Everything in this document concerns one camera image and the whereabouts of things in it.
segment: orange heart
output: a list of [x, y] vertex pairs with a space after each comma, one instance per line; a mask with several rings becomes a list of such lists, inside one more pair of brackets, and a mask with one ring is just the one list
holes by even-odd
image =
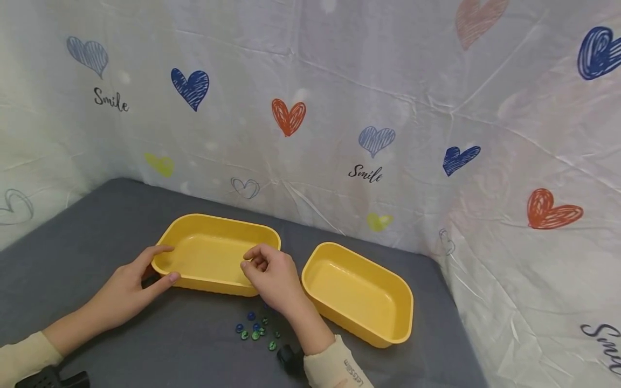
[[533, 229], [556, 229], [578, 221], [584, 210], [576, 205], [554, 205], [548, 189], [537, 189], [528, 198], [528, 226]]
[[306, 105], [303, 102], [298, 102], [293, 105], [291, 112], [289, 112], [283, 100], [275, 98], [272, 101], [272, 113], [284, 136], [289, 137], [296, 133], [297, 129], [302, 125], [306, 115]]
[[509, 0], [487, 0], [481, 7], [481, 0], [463, 0], [457, 9], [455, 26], [461, 46], [467, 50], [475, 40], [485, 34], [501, 18]]

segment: heart outline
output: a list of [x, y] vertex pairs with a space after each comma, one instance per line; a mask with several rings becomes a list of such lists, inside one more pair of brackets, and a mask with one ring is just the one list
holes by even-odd
[[366, 216], [366, 224], [374, 232], [382, 232], [392, 224], [392, 221], [394, 217], [389, 214], [380, 216], [377, 213], [369, 213]]
[[556, 229], [574, 223], [584, 215], [584, 209], [577, 205], [553, 206], [554, 195], [550, 190], [534, 190], [526, 208], [528, 226], [540, 230]]
[[455, 252], [455, 243], [448, 237], [448, 231], [446, 229], [440, 229], [440, 244], [442, 248], [445, 250], [445, 256], [450, 256], [453, 252]]
[[442, 168], [444, 172], [446, 172], [446, 176], [451, 176], [453, 173], [467, 163], [469, 163], [472, 159], [477, 157], [481, 152], [481, 147], [475, 145], [465, 150], [464, 152], [460, 151], [459, 147], [450, 147], [446, 149], [446, 153], [444, 154], [444, 161], [442, 162]]
[[66, 44], [73, 59], [93, 70], [101, 79], [104, 79], [104, 70], [108, 65], [108, 53], [101, 43], [94, 40], [82, 43], [79, 38], [68, 37]]
[[186, 79], [181, 70], [173, 68], [170, 71], [170, 80], [177, 92], [190, 105], [194, 112], [198, 112], [198, 105], [209, 90], [209, 76], [203, 70], [196, 70]]
[[384, 128], [377, 130], [373, 126], [369, 126], [360, 132], [358, 136], [358, 144], [365, 150], [369, 151], [372, 158], [381, 150], [388, 147], [397, 136], [394, 129]]
[[298, 102], [293, 105], [291, 111], [287, 109], [287, 104], [283, 100], [275, 98], [272, 100], [272, 114], [274, 120], [283, 131], [285, 137], [289, 137], [296, 133], [296, 131], [302, 125], [304, 116], [306, 115], [306, 104]]
[[455, 27], [461, 47], [468, 51], [472, 43], [483, 36], [502, 17], [509, 0], [463, 0], [457, 8]]
[[[245, 196], [244, 194], [242, 194], [242, 192], [237, 188], [237, 185], [235, 184], [236, 182], [239, 182], [242, 185], [242, 190], [244, 190], [246, 187], [248, 187], [249, 183], [253, 183], [255, 185], [255, 190], [252, 192], [252, 194], [250, 194], [250, 196]], [[259, 186], [259, 182], [255, 181], [254, 179], [248, 179], [246, 181], [246, 183], [244, 183], [241, 179], [237, 179], [237, 178], [231, 178], [231, 185], [233, 186], [233, 188], [235, 189], [235, 191], [237, 191], [237, 194], [241, 195], [242, 197], [244, 197], [245, 199], [253, 199], [254, 197], [256, 197], [257, 194], [259, 194], [259, 191], [261, 190], [261, 186]]]
[[582, 40], [578, 51], [578, 73], [586, 81], [605, 76], [621, 66], [621, 38], [612, 38], [610, 28], [594, 27]]
[[169, 178], [175, 171], [175, 162], [171, 158], [165, 156], [158, 158], [152, 153], [145, 153], [144, 157], [151, 168], [166, 178]]
[[17, 189], [8, 189], [4, 192], [4, 203], [6, 203], [7, 207], [0, 207], [0, 212], [5, 211], [12, 214], [15, 214], [15, 210], [13, 208], [13, 204], [11, 203], [11, 198], [17, 196], [17, 198], [21, 199], [23, 203], [28, 207], [30, 216], [27, 220], [19, 221], [19, 222], [0, 222], [0, 226], [10, 226], [10, 225], [18, 225], [20, 223], [28, 222], [32, 220], [35, 216], [35, 207], [30, 201], [30, 199], [20, 190]]

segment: gray table surface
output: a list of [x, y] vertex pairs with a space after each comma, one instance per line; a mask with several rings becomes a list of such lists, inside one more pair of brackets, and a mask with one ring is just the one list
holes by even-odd
[[[128, 179], [105, 183], [0, 252], [0, 344], [15, 343], [85, 303], [120, 265], [190, 213], [260, 223], [281, 236], [298, 271], [313, 249], [334, 241], [390, 269], [414, 294], [409, 340], [376, 349], [331, 324], [376, 387], [487, 384], [438, 265], [428, 257], [344, 237], [267, 215], [185, 196]], [[282, 370], [269, 338], [241, 341], [235, 325], [264, 313], [262, 301], [174, 288], [137, 318], [72, 354], [62, 375], [86, 370], [100, 387], [305, 387]], [[299, 345], [286, 321], [271, 317], [280, 345]]]

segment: beige sleeve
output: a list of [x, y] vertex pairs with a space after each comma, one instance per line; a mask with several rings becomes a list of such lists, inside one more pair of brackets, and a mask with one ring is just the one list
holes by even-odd
[[0, 388], [15, 384], [38, 373], [48, 365], [58, 365], [63, 356], [42, 332], [34, 333], [20, 343], [0, 348]]
[[373, 388], [351, 356], [340, 335], [319, 354], [304, 357], [304, 370], [312, 388]]

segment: yellow container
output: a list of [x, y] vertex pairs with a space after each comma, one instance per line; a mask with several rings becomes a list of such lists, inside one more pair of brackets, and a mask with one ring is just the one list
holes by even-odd
[[302, 285], [321, 315], [377, 348], [412, 333], [414, 296], [407, 283], [344, 246], [318, 245]]
[[259, 243], [280, 249], [280, 236], [264, 225], [188, 214], [176, 219], [158, 242], [175, 250], [157, 255], [152, 266], [162, 275], [179, 272], [176, 287], [252, 297], [258, 292], [240, 263]]

